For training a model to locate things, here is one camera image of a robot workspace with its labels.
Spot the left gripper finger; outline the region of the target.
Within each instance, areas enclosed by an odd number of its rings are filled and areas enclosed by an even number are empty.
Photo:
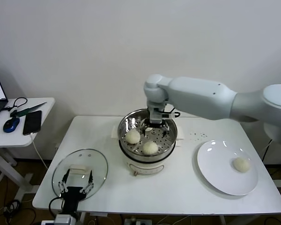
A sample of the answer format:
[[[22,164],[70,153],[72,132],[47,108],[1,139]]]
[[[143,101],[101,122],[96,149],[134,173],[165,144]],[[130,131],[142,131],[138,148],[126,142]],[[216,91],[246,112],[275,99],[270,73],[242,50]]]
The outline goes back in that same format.
[[[93,182],[93,174],[91,170],[89,174],[88,183],[82,190],[80,190],[80,192],[83,194],[88,194],[93,189],[93,187],[94,187],[94,182]]]
[[[70,173],[70,170],[67,170],[67,172],[63,175],[62,180],[58,182],[58,187],[59,187],[60,193],[68,192],[67,179],[68,179],[69,173]]]

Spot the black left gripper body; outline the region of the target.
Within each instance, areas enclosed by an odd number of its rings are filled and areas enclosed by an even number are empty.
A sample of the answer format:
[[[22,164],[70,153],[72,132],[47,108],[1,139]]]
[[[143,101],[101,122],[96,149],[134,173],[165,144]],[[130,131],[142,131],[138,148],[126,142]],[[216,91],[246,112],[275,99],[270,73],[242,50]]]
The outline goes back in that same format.
[[[64,201],[62,214],[72,215],[77,211],[80,201],[85,199],[85,194],[82,187],[68,187],[67,192],[61,193],[61,199]]]

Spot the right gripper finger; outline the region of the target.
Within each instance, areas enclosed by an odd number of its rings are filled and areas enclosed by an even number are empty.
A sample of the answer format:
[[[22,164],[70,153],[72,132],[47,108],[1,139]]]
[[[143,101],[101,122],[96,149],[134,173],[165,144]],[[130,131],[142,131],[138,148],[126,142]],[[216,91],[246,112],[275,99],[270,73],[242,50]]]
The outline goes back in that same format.
[[[162,130],[162,138],[167,135],[167,132],[170,130],[170,127],[166,121],[163,121],[160,125],[160,129]]]
[[[148,128],[148,119],[143,119],[140,122],[140,130],[144,136],[146,136],[146,129]]]

